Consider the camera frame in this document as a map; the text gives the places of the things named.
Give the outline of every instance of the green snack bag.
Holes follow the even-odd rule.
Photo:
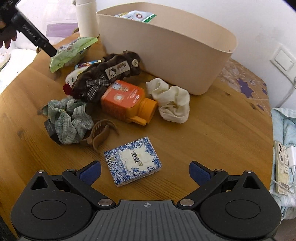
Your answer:
[[[87,49],[97,41],[97,38],[79,37],[73,42],[59,47],[57,54],[50,58],[50,71],[53,73],[64,66],[77,64],[84,57]]]

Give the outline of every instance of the black handheld device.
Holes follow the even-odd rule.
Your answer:
[[[6,24],[0,29],[0,42],[22,32],[35,46],[43,49],[49,56],[56,55],[57,50],[49,40],[17,9],[20,0],[0,0],[0,18]]]
[[[100,173],[98,161],[62,175],[38,171],[11,212],[20,240],[271,241],[281,221],[279,206],[250,170],[228,175],[193,161],[189,174],[200,187],[176,204],[120,200],[116,205],[90,186]]]

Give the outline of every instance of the beige storage bin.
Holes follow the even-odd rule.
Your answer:
[[[114,17],[133,10],[156,14],[149,23]],[[183,10],[129,3],[97,12],[107,53],[134,51],[145,70],[189,93],[205,93],[237,46],[227,29]]]

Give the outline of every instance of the table surface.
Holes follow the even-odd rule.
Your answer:
[[[76,37],[73,35],[62,44]],[[104,55],[99,41],[84,61]],[[93,187],[115,202],[119,199],[180,200],[198,187],[188,173],[192,160],[209,169],[224,169],[231,175],[241,175],[251,169],[269,187],[273,155],[271,118],[219,78],[207,93],[191,96],[190,116],[183,124],[165,121],[156,111],[150,124],[143,127],[118,121],[98,109],[93,118],[111,119],[120,132],[118,136],[111,131],[98,154],[89,147],[58,145],[49,138],[41,107],[52,99],[65,97],[62,86],[73,67],[62,70],[61,76],[50,73],[48,67],[49,57],[40,52],[0,96],[0,214],[11,230],[12,206],[37,170],[59,175],[68,168],[80,169],[93,160],[99,160],[102,165],[101,177]],[[145,82],[153,78],[142,73],[127,80],[144,87]],[[150,138],[163,168],[116,187],[103,152],[144,136]]]

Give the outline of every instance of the plaid bow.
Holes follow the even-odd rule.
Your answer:
[[[102,74],[98,79],[96,80],[86,80],[86,87],[90,87],[89,91],[87,92],[87,98],[88,100],[92,100],[95,96],[96,92],[98,91],[98,88],[100,86],[109,86],[111,83],[109,80],[105,77],[104,74]]]

